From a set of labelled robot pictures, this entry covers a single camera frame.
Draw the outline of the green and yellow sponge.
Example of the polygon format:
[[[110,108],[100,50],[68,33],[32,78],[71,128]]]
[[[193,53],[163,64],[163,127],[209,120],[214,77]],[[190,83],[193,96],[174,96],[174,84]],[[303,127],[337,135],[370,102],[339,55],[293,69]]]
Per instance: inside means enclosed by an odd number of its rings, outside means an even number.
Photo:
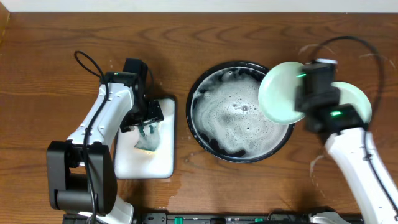
[[[159,124],[152,123],[139,126],[139,138],[135,147],[145,151],[154,152],[160,144]]]

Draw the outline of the mint green plate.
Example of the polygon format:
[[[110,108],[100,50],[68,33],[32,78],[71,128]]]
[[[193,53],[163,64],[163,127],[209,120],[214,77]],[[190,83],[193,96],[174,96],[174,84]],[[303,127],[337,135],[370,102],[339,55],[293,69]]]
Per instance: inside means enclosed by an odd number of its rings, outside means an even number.
[[[305,117],[295,110],[296,88],[302,85],[303,65],[284,62],[270,69],[258,91],[259,107],[264,116],[277,124],[294,124]]]
[[[355,107],[364,123],[372,117],[372,106],[368,97],[358,87],[346,82],[333,82],[333,87],[340,90],[340,104],[351,104]]]

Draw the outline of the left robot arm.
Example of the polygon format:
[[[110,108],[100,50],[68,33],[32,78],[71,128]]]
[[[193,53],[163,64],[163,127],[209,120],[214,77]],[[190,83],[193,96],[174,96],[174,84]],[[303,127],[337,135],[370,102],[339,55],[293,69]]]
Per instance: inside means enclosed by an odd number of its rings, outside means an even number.
[[[134,208],[117,195],[109,148],[119,131],[163,119],[145,99],[146,72],[108,72],[80,127],[47,148],[50,206],[86,216],[87,223],[131,223]]]

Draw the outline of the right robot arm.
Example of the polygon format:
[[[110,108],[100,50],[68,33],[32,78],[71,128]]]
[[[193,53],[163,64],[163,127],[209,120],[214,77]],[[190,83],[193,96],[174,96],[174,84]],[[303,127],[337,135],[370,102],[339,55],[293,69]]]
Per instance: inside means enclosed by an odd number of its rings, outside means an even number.
[[[365,223],[397,223],[397,187],[368,131],[372,106],[357,87],[343,82],[294,95],[295,110],[305,113],[307,131],[319,135],[342,171]]]

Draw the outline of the mint green plate front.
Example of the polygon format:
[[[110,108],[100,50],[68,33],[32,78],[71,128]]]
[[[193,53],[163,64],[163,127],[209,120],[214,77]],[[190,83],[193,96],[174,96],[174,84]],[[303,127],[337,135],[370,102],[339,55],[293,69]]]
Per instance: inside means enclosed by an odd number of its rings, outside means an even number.
[[[284,62],[270,69],[258,91],[259,107],[264,116],[277,124],[294,124],[305,117],[295,110],[296,88],[302,85],[303,65]]]

